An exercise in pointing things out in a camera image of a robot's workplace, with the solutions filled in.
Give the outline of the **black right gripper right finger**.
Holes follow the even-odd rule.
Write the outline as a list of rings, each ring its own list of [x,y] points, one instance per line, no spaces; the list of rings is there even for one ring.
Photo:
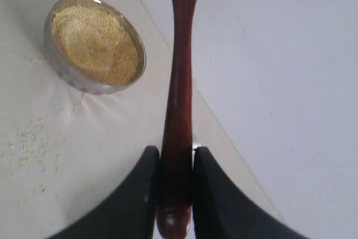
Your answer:
[[[206,147],[194,156],[193,214],[196,238],[303,238],[249,199]]]

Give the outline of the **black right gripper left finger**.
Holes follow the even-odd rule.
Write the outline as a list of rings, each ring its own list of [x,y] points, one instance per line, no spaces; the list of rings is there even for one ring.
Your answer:
[[[158,149],[147,146],[109,197],[51,238],[152,238],[158,165]]]

